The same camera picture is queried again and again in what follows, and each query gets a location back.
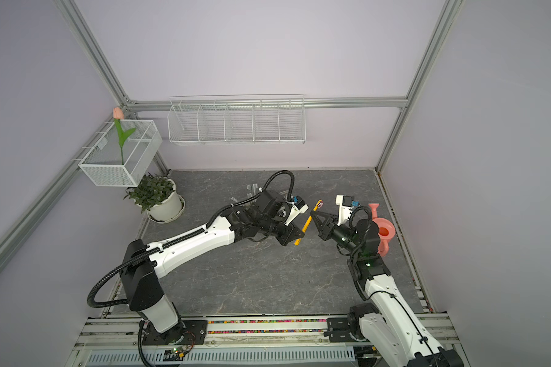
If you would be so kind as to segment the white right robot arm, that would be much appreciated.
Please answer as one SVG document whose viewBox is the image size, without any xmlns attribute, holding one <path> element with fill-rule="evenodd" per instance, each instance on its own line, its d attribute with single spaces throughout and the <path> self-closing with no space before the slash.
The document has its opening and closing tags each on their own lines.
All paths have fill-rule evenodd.
<svg viewBox="0 0 551 367">
<path fill-rule="evenodd" d="M 389 366 L 463 366 L 461 356 L 431 335 L 398 290 L 382 257 L 380 230 L 370 208 L 355 210 L 367 214 L 356 224 L 352 214 L 340 221 L 334 214 L 311 212 L 319 237 L 347 252 L 350 275 L 363 300 L 347 315 L 350 335 L 373 344 Z"/>
</svg>

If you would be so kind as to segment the yellow toothbrush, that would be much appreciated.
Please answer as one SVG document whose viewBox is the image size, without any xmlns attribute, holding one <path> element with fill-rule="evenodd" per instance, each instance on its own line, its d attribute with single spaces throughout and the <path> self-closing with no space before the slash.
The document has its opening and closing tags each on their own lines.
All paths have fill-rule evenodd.
<svg viewBox="0 0 551 367">
<path fill-rule="evenodd" d="M 322 206 L 323 206 L 323 204 L 324 204 L 323 200 L 319 200 L 319 201 L 316 203 L 316 205 L 314 206 L 314 208 L 313 208 L 312 211 L 313 211 L 313 212 L 316 212 L 318 209 L 321 209 Z M 306 220 L 306 222 L 305 222 L 305 224 L 304 224 L 304 226 L 303 226 L 303 228 L 302 228 L 302 232 L 303 232 L 304 234 L 306 234 L 306 232 L 307 232 L 307 230 L 308 230 L 308 228 L 309 228 L 311 222 L 312 222 L 312 217 L 309 216 L 309 218 L 307 218 L 307 220 Z M 302 241 L 302 238 L 295 240 L 294 245 L 295 245 L 295 246 L 298 246 L 298 245 L 300 244 L 301 241 Z"/>
</svg>

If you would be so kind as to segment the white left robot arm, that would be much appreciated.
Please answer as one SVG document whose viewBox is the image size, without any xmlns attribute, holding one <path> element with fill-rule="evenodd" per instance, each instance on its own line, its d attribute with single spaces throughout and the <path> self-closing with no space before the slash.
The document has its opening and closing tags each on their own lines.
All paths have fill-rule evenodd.
<svg viewBox="0 0 551 367">
<path fill-rule="evenodd" d="M 128 245 L 123 262 L 93 286 L 87 304 L 95 309 L 126 304 L 158 333 L 175 330 L 182 325 L 182 319 L 165 294 L 161 278 L 209 251 L 251 239 L 259 233 L 287 246 L 305 235 L 294 221 L 308 209 L 299 196 L 283 197 L 275 191 L 264 190 L 241 203 L 224 206 L 207 223 L 181 235 L 149 244 L 136 240 Z M 99 290 L 115 275 L 121 278 L 125 298 L 97 301 Z"/>
</svg>

